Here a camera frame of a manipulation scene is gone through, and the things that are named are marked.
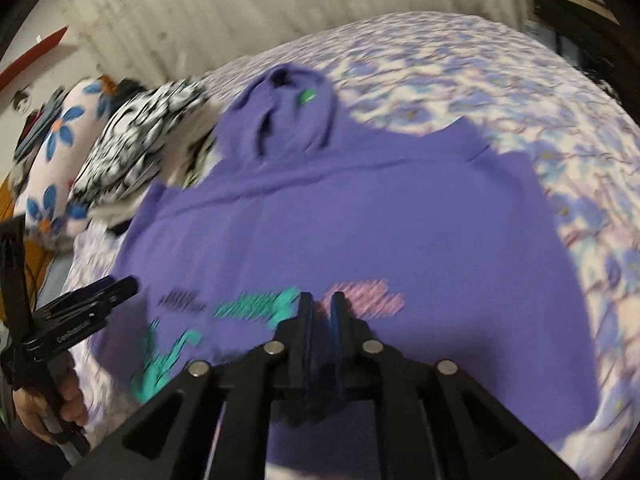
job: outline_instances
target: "folded sweatshirt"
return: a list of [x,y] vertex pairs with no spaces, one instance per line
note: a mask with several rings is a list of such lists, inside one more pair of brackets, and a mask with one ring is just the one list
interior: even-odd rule
[[[543,440],[591,422],[584,299],[525,153],[498,155],[465,118],[424,137],[357,124],[324,76],[293,65],[254,80],[216,135],[224,159],[199,186],[149,189],[114,267],[141,293],[90,342],[140,401],[190,360],[269,340],[300,291],[328,316],[342,290],[384,344],[452,359]],[[323,348],[312,370],[331,366]],[[274,413],[269,462],[380,476],[372,403],[296,428]]]

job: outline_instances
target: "white pillow with blue flowers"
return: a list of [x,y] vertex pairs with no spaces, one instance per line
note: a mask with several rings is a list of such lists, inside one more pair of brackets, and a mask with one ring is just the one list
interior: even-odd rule
[[109,94],[101,80],[84,80],[66,96],[16,201],[26,233],[47,249],[70,244],[87,226],[87,210],[68,203],[69,190],[109,118]]

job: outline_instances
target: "white curtain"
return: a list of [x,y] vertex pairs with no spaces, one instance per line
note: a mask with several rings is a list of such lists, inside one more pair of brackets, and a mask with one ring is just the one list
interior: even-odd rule
[[150,85],[215,69],[306,34],[407,10],[478,14],[520,28],[527,0],[47,0],[100,68]]

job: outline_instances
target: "mattress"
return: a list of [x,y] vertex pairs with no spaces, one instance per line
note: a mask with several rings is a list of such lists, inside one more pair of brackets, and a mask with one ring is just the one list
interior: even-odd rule
[[[601,394],[588,427],[548,444],[581,478],[602,478],[640,414],[638,126],[535,40],[439,12],[390,14],[307,36],[231,62],[206,83],[215,98],[230,100],[253,76],[286,61],[327,74],[359,121],[426,135],[466,116],[498,152],[529,154],[584,292]],[[120,243],[92,224],[77,240],[65,290],[107,274]],[[136,405],[86,342],[74,356],[95,444]],[[298,476],[268,467],[267,478]]]

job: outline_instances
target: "pile of clothes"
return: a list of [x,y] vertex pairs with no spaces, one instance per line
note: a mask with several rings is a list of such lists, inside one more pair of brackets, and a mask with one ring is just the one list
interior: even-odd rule
[[199,80],[147,90],[106,76],[58,88],[25,123],[14,153],[14,215],[50,250],[71,247],[91,218],[132,218],[156,176],[197,182],[222,106]]

